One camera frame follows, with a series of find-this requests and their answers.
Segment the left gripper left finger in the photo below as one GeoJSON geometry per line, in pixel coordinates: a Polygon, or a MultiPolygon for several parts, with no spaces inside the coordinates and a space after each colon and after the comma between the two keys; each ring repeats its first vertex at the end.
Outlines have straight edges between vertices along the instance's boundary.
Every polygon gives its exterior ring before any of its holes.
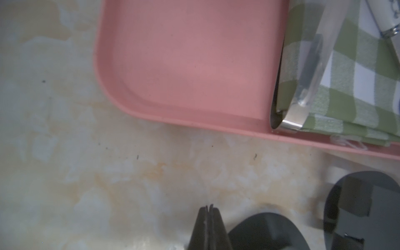
{"type": "Polygon", "coordinates": [[[207,206],[204,206],[199,209],[187,250],[209,249],[208,223],[209,210],[207,206]]]}

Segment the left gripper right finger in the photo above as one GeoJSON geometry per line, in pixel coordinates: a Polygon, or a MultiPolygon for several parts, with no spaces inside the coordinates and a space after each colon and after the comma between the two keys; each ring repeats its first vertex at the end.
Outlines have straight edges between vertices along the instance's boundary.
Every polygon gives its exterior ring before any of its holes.
{"type": "Polygon", "coordinates": [[[221,213],[213,204],[208,210],[208,249],[232,250],[221,213]]]}

